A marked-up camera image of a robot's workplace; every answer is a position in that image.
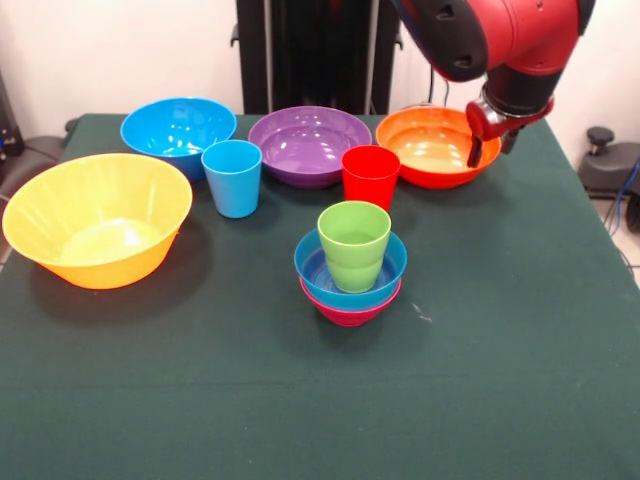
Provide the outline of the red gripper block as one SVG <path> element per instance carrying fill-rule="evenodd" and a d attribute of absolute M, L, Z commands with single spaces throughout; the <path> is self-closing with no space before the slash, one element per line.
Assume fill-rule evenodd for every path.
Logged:
<path fill-rule="evenodd" d="M 481 162 L 483 141 L 501 137 L 501 153 L 508 155 L 514 148 L 520 129 L 547 116 L 554 107 L 552 97 L 547 105 L 531 115 L 506 113 L 480 97 L 466 106 L 466 118 L 471 129 L 471 147 L 467 166 L 477 168 Z"/>

